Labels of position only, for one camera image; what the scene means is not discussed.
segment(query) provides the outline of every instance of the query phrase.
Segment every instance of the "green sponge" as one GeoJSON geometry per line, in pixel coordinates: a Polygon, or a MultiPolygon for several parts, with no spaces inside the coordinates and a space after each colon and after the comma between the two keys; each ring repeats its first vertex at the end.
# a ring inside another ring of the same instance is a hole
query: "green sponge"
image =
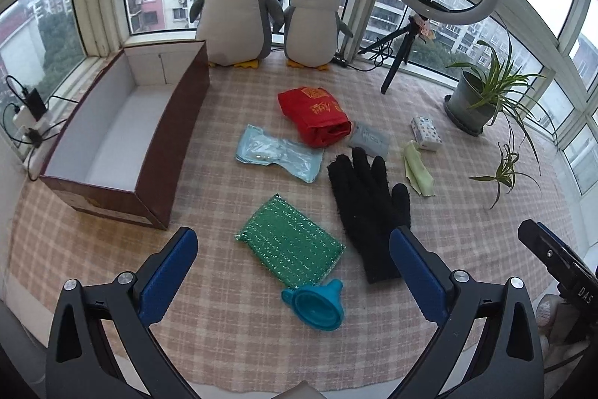
{"type": "Polygon", "coordinates": [[[278,194],[253,214],[235,238],[292,289],[320,283],[345,248],[278,194]]]}

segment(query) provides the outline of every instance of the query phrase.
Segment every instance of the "screw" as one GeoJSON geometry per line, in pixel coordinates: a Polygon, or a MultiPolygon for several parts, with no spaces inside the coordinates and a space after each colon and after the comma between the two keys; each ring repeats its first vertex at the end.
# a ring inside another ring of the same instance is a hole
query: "screw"
{"type": "Polygon", "coordinates": [[[514,288],[517,288],[517,289],[521,289],[523,287],[523,281],[521,279],[519,279],[518,277],[512,277],[511,284],[513,285],[514,288]]]}
{"type": "Polygon", "coordinates": [[[118,276],[119,284],[129,284],[133,280],[133,274],[130,272],[122,273],[118,276]]]}
{"type": "Polygon", "coordinates": [[[455,271],[454,278],[459,282],[467,282],[469,281],[469,274],[465,271],[455,271]]]}
{"type": "Polygon", "coordinates": [[[76,279],[69,279],[65,282],[64,289],[66,291],[70,291],[71,289],[75,289],[77,287],[77,280],[76,279]]]}

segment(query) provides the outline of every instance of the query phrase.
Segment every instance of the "blue silicone funnel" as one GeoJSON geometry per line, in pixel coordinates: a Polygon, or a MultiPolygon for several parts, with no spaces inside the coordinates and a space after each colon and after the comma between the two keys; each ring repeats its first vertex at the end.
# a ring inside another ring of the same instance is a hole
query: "blue silicone funnel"
{"type": "Polygon", "coordinates": [[[333,279],[325,286],[306,284],[298,289],[284,289],[282,300],[305,324],[323,331],[337,329],[345,318],[340,304],[343,283],[333,279]]]}

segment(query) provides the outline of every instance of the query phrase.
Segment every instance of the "large penguin plush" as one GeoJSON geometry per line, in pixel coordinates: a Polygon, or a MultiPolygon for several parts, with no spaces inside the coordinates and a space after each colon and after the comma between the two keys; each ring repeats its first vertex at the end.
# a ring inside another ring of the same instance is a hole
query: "large penguin plush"
{"type": "MultiPolygon", "coordinates": [[[[327,70],[334,57],[339,31],[353,37],[340,20],[340,0],[290,0],[285,9],[285,55],[291,67],[327,70]]],[[[274,32],[279,26],[274,25],[274,32]]]]}
{"type": "Polygon", "coordinates": [[[270,54],[275,24],[283,22],[277,0],[196,0],[189,11],[194,22],[201,13],[195,39],[205,39],[207,59],[214,65],[257,68],[270,54]]]}

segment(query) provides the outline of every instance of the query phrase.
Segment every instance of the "red bag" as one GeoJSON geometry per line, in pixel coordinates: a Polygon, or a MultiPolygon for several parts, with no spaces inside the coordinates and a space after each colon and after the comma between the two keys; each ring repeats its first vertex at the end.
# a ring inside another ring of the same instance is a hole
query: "red bag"
{"type": "Polygon", "coordinates": [[[303,142],[330,146],[351,134],[351,122],[336,99],[323,88],[303,86],[278,94],[282,113],[295,122],[303,142]]]}

